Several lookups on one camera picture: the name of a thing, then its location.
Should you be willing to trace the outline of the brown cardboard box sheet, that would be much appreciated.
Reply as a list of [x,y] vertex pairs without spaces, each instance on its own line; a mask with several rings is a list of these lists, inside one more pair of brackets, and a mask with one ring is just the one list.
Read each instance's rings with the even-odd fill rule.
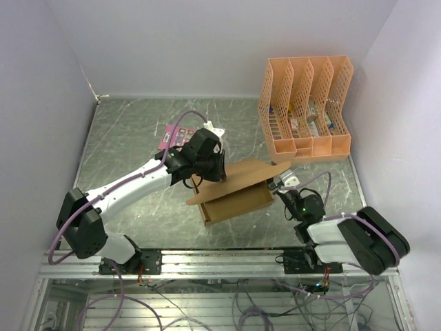
[[186,204],[198,206],[205,226],[266,208],[274,202],[267,182],[290,166],[289,161],[271,165],[259,159],[228,164],[226,180],[204,180]]

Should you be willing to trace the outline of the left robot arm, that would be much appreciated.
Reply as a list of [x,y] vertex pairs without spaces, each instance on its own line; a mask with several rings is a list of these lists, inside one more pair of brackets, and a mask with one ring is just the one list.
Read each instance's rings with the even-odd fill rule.
[[142,249],[127,235],[108,232],[105,223],[143,197],[184,183],[193,175],[202,181],[224,181],[224,134],[223,129],[206,125],[187,143],[157,152],[139,169],[110,184],[86,193],[78,188],[69,191],[56,227],[72,253],[78,259],[99,256],[126,274],[144,270]]

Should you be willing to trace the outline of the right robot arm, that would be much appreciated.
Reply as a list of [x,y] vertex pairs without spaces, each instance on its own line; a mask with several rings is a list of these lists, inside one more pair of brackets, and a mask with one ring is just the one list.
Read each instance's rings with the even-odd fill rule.
[[305,245],[302,258],[310,272],[343,263],[379,275],[411,251],[405,237],[371,206],[326,217],[325,202],[315,190],[283,190],[281,183],[270,183],[269,189],[283,202],[285,218],[297,222],[294,233]]

